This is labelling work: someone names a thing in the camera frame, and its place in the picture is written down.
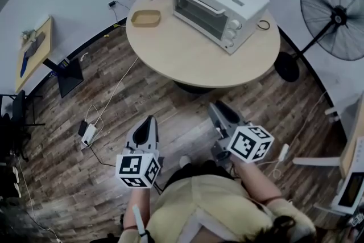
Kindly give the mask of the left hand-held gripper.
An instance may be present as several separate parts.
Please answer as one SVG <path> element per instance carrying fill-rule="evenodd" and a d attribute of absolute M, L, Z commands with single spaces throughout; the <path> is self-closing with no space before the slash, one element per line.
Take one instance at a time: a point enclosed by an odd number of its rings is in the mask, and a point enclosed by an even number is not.
<path fill-rule="evenodd" d="M 162 169 L 159 163 L 158 123 L 154 116 L 137 122 L 127 133 L 122 153 L 117 155 L 115 176 L 127 188 L 151 188 Z M 133 149 L 143 145 L 145 149 Z"/>

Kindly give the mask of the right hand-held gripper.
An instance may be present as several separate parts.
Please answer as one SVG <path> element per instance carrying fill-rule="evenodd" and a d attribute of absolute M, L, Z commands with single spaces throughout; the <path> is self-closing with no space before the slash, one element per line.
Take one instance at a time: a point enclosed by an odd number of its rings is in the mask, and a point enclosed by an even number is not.
<path fill-rule="evenodd" d="M 210 102 L 209 117 L 214 127 L 223 127 L 225 119 L 229 123 L 238 124 L 241 121 L 238 113 L 223 101 Z M 226 164 L 231 155 L 245 163 L 262 160 L 270 150 L 275 138 L 262 126 L 237 126 L 232 134 L 220 130 L 222 138 L 213 146 L 213 158 L 217 164 Z"/>

